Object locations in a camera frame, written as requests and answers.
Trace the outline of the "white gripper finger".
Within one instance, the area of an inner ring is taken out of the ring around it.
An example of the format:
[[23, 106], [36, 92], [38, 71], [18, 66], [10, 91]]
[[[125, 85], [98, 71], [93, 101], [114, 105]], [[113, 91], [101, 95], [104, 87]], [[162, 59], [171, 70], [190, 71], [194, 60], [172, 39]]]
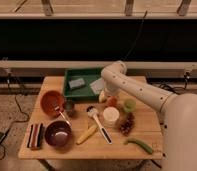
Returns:
[[107, 100], [107, 96], [104, 91], [101, 91], [99, 94], [99, 102], [104, 103]]

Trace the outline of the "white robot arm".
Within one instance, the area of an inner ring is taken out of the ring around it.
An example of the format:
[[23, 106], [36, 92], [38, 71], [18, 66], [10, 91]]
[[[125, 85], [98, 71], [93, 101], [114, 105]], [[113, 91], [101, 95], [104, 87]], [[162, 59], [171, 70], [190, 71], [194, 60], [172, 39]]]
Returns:
[[134, 80], [126, 72], [122, 61], [104, 67], [105, 93], [115, 95], [122, 89], [165, 115], [162, 171], [197, 171], [197, 94], [177, 95]]

